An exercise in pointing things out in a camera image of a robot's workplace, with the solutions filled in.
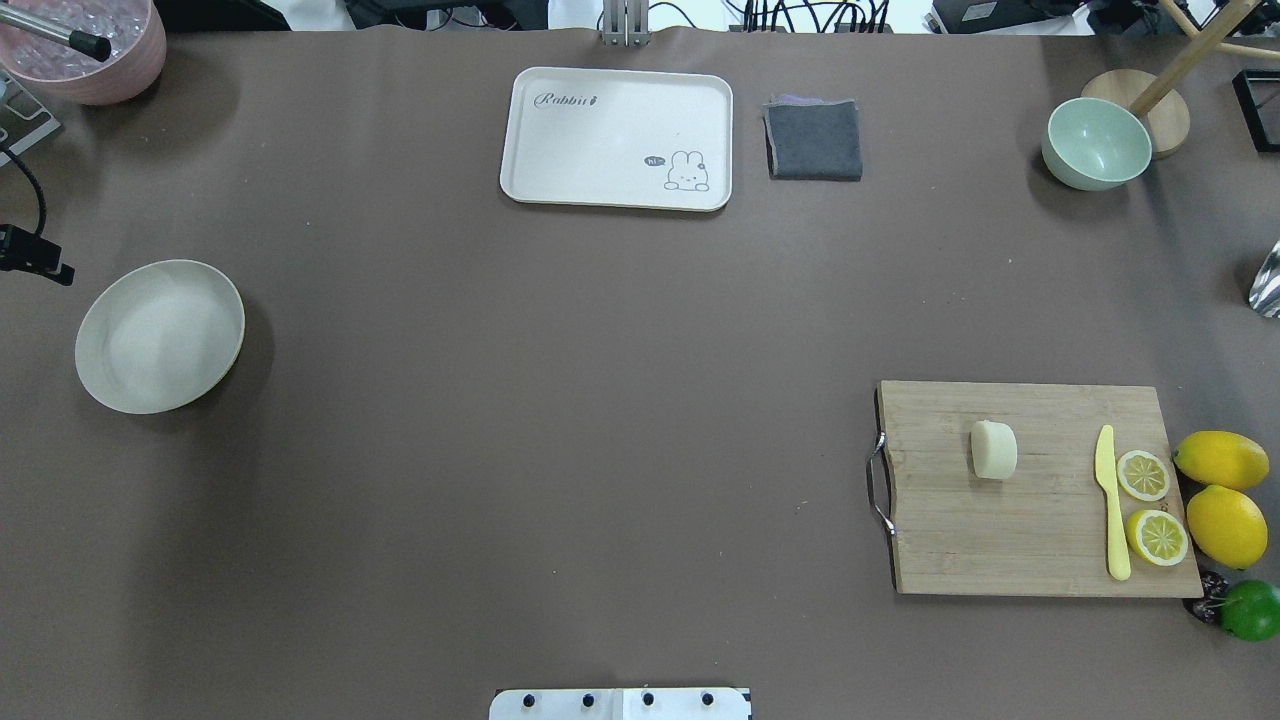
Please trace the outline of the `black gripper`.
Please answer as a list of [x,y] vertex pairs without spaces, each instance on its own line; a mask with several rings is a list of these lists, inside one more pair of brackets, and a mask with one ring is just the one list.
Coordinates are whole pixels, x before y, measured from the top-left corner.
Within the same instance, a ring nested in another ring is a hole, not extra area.
[[41,274],[61,286],[70,286],[76,274],[73,266],[61,264],[56,243],[13,224],[1,224],[1,270]]

